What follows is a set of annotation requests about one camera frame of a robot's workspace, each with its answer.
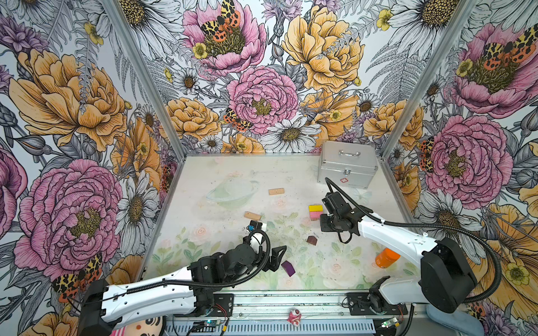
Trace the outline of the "natural wood block with hole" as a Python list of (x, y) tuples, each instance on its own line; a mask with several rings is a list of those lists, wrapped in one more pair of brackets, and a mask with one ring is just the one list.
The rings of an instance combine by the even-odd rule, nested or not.
[(248, 218), (248, 219), (250, 219), (252, 221), (260, 221), (261, 220), (261, 215), (252, 213), (250, 211), (246, 211), (244, 213), (244, 217)]

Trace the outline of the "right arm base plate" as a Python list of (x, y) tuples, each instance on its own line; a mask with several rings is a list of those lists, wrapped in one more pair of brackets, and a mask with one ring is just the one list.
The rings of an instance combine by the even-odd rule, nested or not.
[(347, 293), (341, 305), (348, 308), (352, 316), (405, 316), (408, 314), (405, 304), (391, 305), (380, 296), (367, 292)]

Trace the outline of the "pink wood block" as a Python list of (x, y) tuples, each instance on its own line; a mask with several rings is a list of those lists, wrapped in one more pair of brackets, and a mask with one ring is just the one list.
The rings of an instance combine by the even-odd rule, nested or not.
[(309, 217), (311, 221), (319, 221), (321, 215), (323, 214), (323, 211), (311, 211), (309, 213)]

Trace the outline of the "yellow wood block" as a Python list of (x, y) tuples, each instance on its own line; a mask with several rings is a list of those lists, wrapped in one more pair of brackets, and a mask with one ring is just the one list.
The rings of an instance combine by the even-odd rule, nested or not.
[(324, 207), (321, 204), (313, 204), (308, 206), (309, 212), (323, 212)]

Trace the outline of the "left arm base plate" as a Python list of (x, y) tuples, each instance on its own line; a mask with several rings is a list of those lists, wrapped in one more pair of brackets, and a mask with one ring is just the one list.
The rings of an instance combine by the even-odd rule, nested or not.
[(235, 296), (231, 293), (211, 293), (201, 296), (196, 302), (196, 312), (198, 316), (204, 317), (232, 317), (234, 299)]

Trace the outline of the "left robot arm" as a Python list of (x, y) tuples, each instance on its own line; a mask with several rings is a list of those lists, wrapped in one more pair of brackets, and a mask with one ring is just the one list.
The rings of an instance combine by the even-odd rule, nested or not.
[(111, 335), (136, 321), (171, 314), (206, 315), (216, 303), (216, 292), (244, 284), (260, 272), (277, 271), (286, 251), (286, 246), (266, 251), (253, 239), (160, 277), (123, 285), (97, 280), (81, 303), (78, 334)]

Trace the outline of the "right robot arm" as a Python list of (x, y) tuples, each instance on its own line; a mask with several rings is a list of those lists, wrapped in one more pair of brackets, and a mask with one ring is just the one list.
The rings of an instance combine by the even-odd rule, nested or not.
[(416, 303), (452, 314), (478, 284), (462, 249), (452, 239), (419, 235), (357, 210), (345, 216), (322, 214), (320, 227), (323, 232), (349, 232), (382, 244), (419, 269), (416, 276), (385, 276), (372, 285), (368, 299), (374, 312), (385, 311), (388, 305)]

